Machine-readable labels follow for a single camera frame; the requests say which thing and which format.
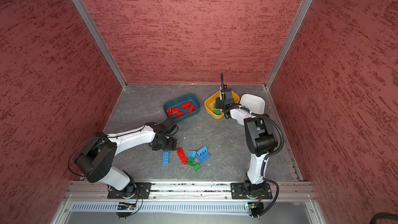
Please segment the blue lego long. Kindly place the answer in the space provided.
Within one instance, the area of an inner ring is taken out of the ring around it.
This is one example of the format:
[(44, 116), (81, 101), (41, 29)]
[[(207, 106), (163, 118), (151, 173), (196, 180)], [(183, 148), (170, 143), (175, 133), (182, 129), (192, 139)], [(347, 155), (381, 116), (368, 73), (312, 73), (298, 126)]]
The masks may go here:
[(169, 163), (169, 155), (170, 155), (170, 153), (168, 151), (163, 152), (163, 154), (162, 154), (162, 163), (163, 164)]

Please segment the red long lego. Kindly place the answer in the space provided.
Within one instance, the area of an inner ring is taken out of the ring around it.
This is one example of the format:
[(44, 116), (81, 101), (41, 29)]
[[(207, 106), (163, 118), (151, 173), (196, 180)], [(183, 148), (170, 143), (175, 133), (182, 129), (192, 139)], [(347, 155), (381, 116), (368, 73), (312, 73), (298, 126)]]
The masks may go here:
[(180, 160), (183, 160), (186, 158), (185, 154), (183, 152), (183, 149), (181, 147), (177, 148), (176, 151), (177, 151), (177, 154), (178, 154)]
[(173, 107), (172, 108), (172, 114), (178, 114), (179, 113), (179, 108)]

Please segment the small red lego bottom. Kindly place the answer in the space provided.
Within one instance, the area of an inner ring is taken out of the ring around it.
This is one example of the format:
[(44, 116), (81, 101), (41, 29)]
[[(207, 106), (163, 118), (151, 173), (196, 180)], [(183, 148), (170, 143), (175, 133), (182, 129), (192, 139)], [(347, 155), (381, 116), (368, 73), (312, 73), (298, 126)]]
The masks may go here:
[(188, 162), (188, 159), (187, 159), (187, 158), (184, 158), (184, 159), (182, 159), (182, 161), (181, 161), (181, 163), (182, 163), (183, 165), (187, 165), (187, 162)]

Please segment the small red lego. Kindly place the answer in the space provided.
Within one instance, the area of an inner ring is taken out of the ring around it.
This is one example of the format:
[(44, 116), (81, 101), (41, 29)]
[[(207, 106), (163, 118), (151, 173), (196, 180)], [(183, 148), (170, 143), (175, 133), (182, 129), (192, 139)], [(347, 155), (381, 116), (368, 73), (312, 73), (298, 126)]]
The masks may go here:
[(194, 110), (195, 110), (195, 106), (191, 105), (190, 108), (189, 108), (188, 113), (192, 113)]
[(182, 159), (182, 161), (181, 161), (181, 163), (182, 163), (183, 165), (187, 165), (187, 162), (188, 162), (188, 159), (187, 159), (187, 158), (184, 158), (184, 159)]

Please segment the light blue sloped lego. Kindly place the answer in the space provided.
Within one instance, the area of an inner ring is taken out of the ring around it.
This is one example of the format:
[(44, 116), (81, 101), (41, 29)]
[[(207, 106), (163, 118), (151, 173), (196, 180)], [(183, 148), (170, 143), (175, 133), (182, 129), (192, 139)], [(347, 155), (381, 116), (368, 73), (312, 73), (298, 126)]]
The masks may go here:
[(188, 158), (196, 158), (197, 152), (195, 150), (191, 150), (188, 152)]

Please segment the green hollow lego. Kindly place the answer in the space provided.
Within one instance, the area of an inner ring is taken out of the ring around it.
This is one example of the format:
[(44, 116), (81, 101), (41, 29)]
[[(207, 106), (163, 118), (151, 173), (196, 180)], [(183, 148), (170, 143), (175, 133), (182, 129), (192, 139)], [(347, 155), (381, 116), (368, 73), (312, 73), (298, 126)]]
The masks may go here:
[(195, 163), (195, 159), (192, 157), (189, 157), (187, 160), (187, 165), (192, 167), (194, 165), (194, 163)]

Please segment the green lego bottom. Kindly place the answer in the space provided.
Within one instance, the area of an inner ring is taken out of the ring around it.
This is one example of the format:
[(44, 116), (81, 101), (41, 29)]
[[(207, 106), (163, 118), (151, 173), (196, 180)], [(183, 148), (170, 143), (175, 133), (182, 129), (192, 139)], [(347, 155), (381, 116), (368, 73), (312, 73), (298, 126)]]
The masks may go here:
[(194, 168), (195, 171), (197, 171), (197, 170), (199, 170), (201, 167), (200, 167), (199, 164), (195, 164), (195, 165), (193, 166), (193, 168)]

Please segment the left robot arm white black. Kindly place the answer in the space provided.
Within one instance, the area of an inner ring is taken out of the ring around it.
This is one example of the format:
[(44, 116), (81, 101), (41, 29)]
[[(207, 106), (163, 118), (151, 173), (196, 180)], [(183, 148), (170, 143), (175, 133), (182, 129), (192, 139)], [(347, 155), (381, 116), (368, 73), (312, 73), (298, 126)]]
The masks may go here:
[(113, 166), (114, 158), (143, 144), (148, 144), (153, 151), (176, 150), (174, 135), (178, 130), (175, 121), (167, 118), (161, 124), (147, 122), (142, 127), (121, 133), (98, 132), (76, 149), (74, 164), (88, 182), (104, 183), (123, 198), (131, 198), (137, 193), (135, 180), (127, 172)]

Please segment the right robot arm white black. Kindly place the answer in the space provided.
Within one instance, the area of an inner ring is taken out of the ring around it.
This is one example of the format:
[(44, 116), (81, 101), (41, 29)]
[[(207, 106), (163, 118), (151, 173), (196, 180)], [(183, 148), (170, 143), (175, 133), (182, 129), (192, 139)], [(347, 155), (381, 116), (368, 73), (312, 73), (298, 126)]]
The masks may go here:
[(232, 90), (222, 85), (215, 107), (221, 110), (227, 119), (234, 119), (244, 127), (246, 144), (251, 153), (244, 192), (254, 195), (266, 189), (264, 171), (268, 156), (272, 154), (278, 142), (275, 139), (273, 122), (264, 113), (265, 100), (256, 95), (244, 94), (242, 101), (236, 103)]

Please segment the white plastic bin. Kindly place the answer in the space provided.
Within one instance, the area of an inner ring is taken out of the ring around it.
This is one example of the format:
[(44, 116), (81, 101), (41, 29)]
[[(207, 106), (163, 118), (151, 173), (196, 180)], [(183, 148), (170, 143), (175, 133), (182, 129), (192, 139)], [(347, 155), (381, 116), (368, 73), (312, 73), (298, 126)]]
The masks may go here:
[(255, 114), (263, 114), (265, 110), (265, 100), (253, 94), (243, 94), (240, 104)]

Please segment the left circuit board connector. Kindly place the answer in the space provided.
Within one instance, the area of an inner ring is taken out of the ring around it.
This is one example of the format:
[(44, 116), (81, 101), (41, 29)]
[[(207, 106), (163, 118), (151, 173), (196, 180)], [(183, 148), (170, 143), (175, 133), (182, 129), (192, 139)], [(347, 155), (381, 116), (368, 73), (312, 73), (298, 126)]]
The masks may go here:
[(136, 203), (119, 202), (117, 205), (117, 211), (134, 211), (136, 206)]

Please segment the circuit board connector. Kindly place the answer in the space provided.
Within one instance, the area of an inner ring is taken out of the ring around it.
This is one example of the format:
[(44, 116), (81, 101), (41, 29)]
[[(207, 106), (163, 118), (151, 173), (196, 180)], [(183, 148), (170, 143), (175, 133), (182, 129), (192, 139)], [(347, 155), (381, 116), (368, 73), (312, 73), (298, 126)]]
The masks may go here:
[(136, 206), (136, 203), (119, 202), (117, 205), (117, 211), (134, 211)]
[(264, 204), (262, 202), (260, 203), (248, 203), (246, 205), (247, 211), (249, 216), (253, 218), (259, 217), (260, 214), (263, 213), (264, 211)]

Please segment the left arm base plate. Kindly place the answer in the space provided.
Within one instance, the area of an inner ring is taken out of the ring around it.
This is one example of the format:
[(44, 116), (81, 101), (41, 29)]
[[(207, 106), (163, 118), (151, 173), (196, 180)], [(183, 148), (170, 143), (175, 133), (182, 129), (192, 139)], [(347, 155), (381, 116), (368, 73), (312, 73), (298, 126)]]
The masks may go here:
[(116, 190), (114, 187), (108, 187), (108, 199), (148, 199), (151, 192), (152, 183), (129, 183), (122, 191)]

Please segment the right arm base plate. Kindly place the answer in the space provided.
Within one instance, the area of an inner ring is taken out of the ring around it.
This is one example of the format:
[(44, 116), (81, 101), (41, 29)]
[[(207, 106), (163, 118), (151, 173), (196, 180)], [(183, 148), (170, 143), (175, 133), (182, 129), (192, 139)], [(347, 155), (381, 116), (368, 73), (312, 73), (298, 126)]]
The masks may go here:
[(234, 200), (259, 200), (260, 198), (263, 200), (270, 200), (273, 198), (271, 187), (266, 182), (253, 185), (250, 181), (247, 180), (243, 183), (231, 183), (230, 186), (232, 199)]

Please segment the aluminium front rail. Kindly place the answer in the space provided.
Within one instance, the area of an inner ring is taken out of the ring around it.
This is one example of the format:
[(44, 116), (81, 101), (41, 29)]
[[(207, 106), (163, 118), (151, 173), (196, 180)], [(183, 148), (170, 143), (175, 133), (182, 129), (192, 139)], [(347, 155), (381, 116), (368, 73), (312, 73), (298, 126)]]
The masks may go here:
[[(145, 201), (188, 201), (188, 202), (222, 202), (222, 201), (270, 201), (275, 197), (279, 202), (317, 201), (312, 184), (306, 181), (282, 181), (279, 195), (274, 185), (257, 197), (248, 196), (243, 187), (230, 181), (148, 181), (137, 182), (138, 193)], [(85, 180), (70, 182), (63, 200), (71, 201), (116, 201), (122, 198), (103, 183), (89, 183)]]

